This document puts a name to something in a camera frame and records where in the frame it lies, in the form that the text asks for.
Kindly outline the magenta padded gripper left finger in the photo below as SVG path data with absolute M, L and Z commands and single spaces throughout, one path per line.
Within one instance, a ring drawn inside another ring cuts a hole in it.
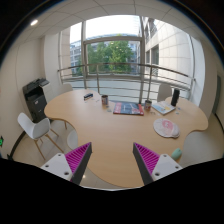
M 58 153 L 41 168 L 79 185 L 92 154 L 92 144 L 86 143 L 67 154 Z

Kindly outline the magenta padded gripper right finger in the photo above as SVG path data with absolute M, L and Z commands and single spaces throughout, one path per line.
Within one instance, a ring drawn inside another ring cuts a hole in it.
M 182 169 L 168 154 L 159 155 L 138 143 L 133 144 L 133 154 L 145 185 Z

